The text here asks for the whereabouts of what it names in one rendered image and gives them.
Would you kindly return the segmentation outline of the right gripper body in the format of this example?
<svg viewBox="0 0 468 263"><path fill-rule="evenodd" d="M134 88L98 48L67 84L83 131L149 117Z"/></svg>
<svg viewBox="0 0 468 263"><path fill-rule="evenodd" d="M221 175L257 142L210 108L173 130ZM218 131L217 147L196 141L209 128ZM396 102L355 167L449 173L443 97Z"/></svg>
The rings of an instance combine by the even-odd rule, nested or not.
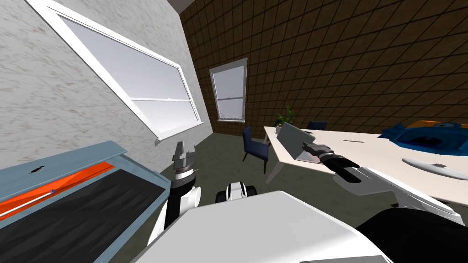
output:
<svg viewBox="0 0 468 263"><path fill-rule="evenodd" d="M303 142L303 150L318 158L321 158L323 155L334 154L331 148L323 144Z"/></svg>

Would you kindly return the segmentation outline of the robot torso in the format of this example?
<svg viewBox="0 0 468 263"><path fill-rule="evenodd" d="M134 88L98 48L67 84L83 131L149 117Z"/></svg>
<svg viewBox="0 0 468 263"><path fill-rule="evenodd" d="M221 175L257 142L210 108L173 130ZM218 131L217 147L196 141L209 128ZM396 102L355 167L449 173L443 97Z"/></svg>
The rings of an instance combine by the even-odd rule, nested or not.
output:
<svg viewBox="0 0 468 263"><path fill-rule="evenodd" d="M393 263L348 224L273 191L181 214L131 263Z"/></svg>

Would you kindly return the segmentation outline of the large white window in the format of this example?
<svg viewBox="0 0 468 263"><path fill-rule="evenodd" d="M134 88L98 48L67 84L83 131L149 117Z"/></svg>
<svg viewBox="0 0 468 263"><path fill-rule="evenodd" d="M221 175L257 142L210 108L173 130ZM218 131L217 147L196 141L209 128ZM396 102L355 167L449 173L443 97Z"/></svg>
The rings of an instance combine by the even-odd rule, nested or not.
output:
<svg viewBox="0 0 468 263"><path fill-rule="evenodd" d="M53 0L26 0L159 141L202 123L181 67Z"/></svg>

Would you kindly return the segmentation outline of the blue-grey cabinet with orange inside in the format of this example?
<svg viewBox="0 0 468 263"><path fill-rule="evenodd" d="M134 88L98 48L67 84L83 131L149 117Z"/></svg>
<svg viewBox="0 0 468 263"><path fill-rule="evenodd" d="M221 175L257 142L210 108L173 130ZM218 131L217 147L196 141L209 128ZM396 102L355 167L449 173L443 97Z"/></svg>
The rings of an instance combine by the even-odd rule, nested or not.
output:
<svg viewBox="0 0 468 263"><path fill-rule="evenodd" d="M1 169L0 263L110 263L169 188L112 141Z"/></svg>

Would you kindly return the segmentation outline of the white table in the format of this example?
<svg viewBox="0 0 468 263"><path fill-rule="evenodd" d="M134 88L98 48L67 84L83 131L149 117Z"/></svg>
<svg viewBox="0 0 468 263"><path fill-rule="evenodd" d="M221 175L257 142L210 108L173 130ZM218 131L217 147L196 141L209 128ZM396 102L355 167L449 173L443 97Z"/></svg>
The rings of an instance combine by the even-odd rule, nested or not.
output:
<svg viewBox="0 0 468 263"><path fill-rule="evenodd" d="M417 189L436 200L468 207L468 180L447 178L414 168L401 159L439 163L468 174L467 156L447 156L419 152L395 145L377 134L313 130L316 144L325 144L359 166L375 169ZM363 141L345 142L343 140Z"/></svg>

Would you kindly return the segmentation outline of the orange flat object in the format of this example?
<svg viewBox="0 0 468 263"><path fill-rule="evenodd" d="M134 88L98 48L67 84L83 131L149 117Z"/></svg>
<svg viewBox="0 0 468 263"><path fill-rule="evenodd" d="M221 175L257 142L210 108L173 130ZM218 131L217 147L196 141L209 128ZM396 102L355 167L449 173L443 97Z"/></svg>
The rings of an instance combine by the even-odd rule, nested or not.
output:
<svg viewBox="0 0 468 263"><path fill-rule="evenodd" d="M440 122L440 121L416 121L415 123L407 126L406 128L414 127L460 127L468 129L468 124L460 124L456 122Z"/></svg>

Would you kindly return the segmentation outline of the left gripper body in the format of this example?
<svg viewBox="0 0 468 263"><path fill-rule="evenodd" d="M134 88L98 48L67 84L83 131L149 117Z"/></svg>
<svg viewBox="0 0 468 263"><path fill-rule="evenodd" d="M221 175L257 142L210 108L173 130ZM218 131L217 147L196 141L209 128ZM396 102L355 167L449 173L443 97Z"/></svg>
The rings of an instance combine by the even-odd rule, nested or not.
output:
<svg viewBox="0 0 468 263"><path fill-rule="evenodd" d="M175 153L173 155L173 169L179 170L193 166L195 162L195 153Z"/></svg>

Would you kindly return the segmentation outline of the green plant in white pot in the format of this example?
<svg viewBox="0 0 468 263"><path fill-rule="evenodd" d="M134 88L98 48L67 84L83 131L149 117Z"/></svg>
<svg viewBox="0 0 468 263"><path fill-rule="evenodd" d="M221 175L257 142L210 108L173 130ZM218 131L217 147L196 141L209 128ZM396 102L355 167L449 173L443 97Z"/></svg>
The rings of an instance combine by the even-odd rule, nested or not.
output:
<svg viewBox="0 0 468 263"><path fill-rule="evenodd" d="M289 106L286 106L286 109L287 109L287 113L282 116L280 114L278 114L278 118L276 119L275 121L275 133L278 134L281 130L281 127L285 124L285 123L288 123L288 124L293 124L293 121L295 121L295 119L297 118L298 116L298 112L294 112Z"/></svg>

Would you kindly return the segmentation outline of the grey laptop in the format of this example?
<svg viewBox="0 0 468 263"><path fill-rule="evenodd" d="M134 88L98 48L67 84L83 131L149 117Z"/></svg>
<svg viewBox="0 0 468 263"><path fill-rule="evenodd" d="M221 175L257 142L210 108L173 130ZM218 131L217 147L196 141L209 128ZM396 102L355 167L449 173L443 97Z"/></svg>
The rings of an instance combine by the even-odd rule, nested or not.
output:
<svg viewBox="0 0 468 263"><path fill-rule="evenodd" d="M277 135L277 139L293 159L308 163L320 163L318 157L303 150L304 142L307 144L314 143L315 137L311 133L289 123L284 123Z"/></svg>

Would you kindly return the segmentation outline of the small white window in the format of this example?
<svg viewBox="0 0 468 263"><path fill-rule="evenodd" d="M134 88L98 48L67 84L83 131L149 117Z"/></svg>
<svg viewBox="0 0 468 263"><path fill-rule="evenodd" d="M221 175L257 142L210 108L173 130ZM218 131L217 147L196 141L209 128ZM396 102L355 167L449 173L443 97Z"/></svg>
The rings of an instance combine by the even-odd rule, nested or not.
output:
<svg viewBox="0 0 468 263"><path fill-rule="evenodd" d="M245 122L248 58L209 70L218 121Z"/></svg>

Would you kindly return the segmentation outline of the grey flat oblong object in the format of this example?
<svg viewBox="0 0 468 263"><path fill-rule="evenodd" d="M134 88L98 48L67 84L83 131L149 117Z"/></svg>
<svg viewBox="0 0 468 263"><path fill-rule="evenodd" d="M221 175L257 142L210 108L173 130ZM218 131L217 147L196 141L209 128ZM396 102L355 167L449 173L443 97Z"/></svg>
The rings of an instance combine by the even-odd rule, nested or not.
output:
<svg viewBox="0 0 468 263"><path fill-rule="evenodd" d="M450 168L447 168L447 166L439 163L428 163L428 162L423 162L417 159L408 159L408 158L403 158L401 159L404 163L415 167L417 169L432 173L432 174L437 174L441 175L444 177L448 178L454 178L454 179L459 179L459 180L468 180L468 174L461 173L459 171L452 170Z"/></svg>

